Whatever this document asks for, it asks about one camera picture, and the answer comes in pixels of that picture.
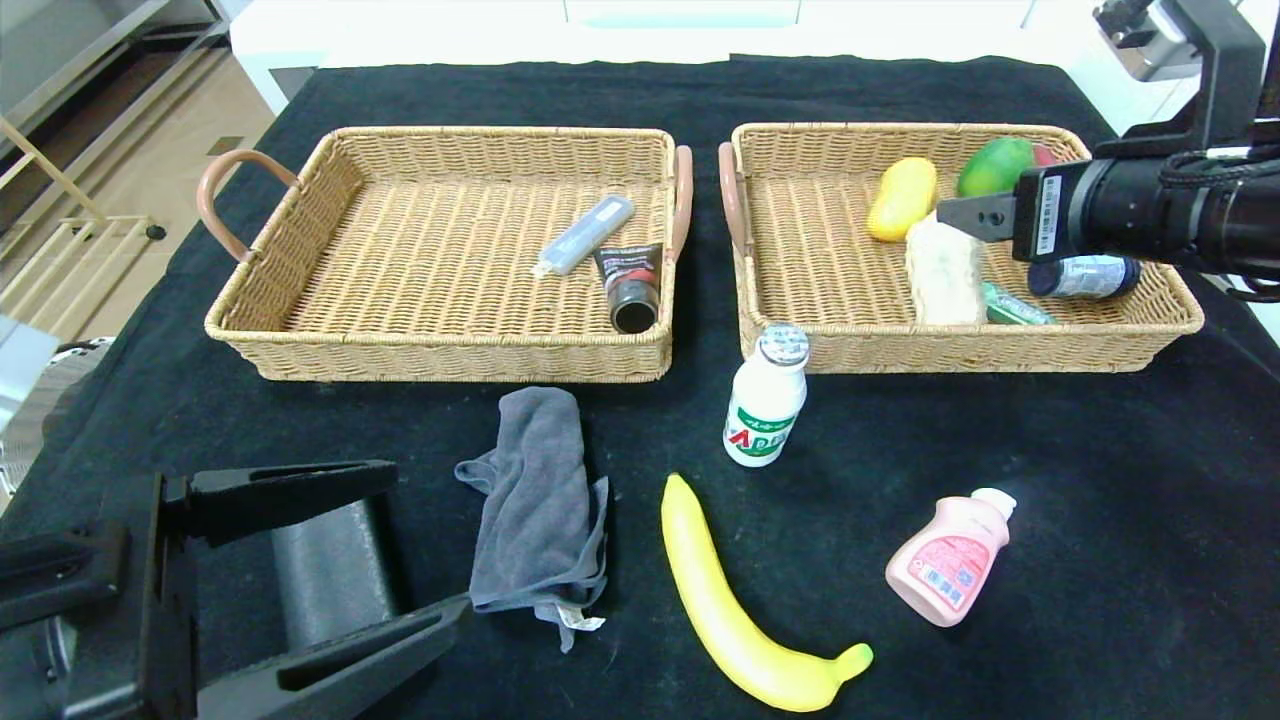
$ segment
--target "empty wicker basket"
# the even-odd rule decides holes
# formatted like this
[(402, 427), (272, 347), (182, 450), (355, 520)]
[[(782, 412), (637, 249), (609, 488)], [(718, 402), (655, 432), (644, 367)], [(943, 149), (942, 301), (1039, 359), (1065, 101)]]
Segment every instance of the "empty wicker basket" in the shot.
[[(289, 190), (251, 250), (212, 210), (241, 160)], [(205, 319), (265, 378), (630, 383), (671, 366), (691, 155), (655, 129), (385, 127), (325, 136), (293, 177), (255, 151), (197, 192), (239, 260)], [(607, 193), (635, 204), (611, 246), (664, 249), (657, 323), (609, 324), (590, 260), (536, 279), (539, 251)]]
[(902, 243), (867, 234), (881, 174), (918, 155), (938, 168), (940, 197), (989, 140), (1020, 136), (1062, 161), (1087, 159), (1073, 133), (998, 124), (745, 124), (721, 145), (721, 191), (733, 241), (739, 334), (750, 352), (771, 322), (810, 336), (810, 373), (1121, 372), (1144, 368), (1204, 316), (1167, 265), (1114, 300), (1038, 299), (1009, 243), (986, 247), (983, 274), (1057, 318), (1056, 325), (916, 325)]

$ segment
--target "yellow banana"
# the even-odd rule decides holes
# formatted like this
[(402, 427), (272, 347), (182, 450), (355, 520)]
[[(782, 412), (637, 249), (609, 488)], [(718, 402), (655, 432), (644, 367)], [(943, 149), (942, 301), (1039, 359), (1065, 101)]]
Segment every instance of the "yellow banana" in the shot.
[(677, 473), (667, 477), (662, 496), (662, 539), (698, 639), (728, 679), (756, 700), (792, 712), (822, 710), (845, 680), (870, 665), (872, 648), (863, 643), (823, 660), (760, 632), (733, 597), (703, 507)]

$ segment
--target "towel tag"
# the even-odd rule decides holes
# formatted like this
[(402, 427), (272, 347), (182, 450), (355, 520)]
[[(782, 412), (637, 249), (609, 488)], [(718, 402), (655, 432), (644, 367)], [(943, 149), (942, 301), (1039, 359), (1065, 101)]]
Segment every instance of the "towel tag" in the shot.
[(573, 630), (590, 633), (599, 629), (600, 625), (604, 624), (604, 618), (584, 618), (582, 611), (577, 607), (564, 607), (563, 605), (557, 605), (556, 610), (559, 612), (561, 624)]

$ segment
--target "gray towel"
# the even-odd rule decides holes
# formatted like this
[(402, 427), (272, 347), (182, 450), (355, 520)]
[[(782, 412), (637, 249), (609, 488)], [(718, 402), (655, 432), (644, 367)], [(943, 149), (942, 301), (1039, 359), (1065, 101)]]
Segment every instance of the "gray towel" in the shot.
[(573, 396), (529, 387), (498, 401), (498, 447), (453, 474), (488, 495), (471, 568), (476, 612), (532, 607), (559, 626), (561, 652), (604, 589), (604, 509), (609, 479), (588, 487)]

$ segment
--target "barcode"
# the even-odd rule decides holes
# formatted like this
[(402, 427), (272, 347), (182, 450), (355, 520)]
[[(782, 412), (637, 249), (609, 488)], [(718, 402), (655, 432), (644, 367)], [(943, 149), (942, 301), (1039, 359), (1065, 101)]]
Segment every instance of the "barcode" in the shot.
[(1036, 254), (1048, 255), (1057, 245), (1057, 201), (1062, 193), (1062, 176), (1050, 176), (1041, 183), (1041, 214), (1036, 228)]
[(960, 603), (964, 602), (964, 593), (952, 585), (951, 580), (948, 580), (946, 575), (938, 573), (928, 565), (924, 566), (923, 574), (924, 582), (929, 583), (933, 589), (938, 591), (942, 598), (951, 603), (951, 607), (960, 607)]

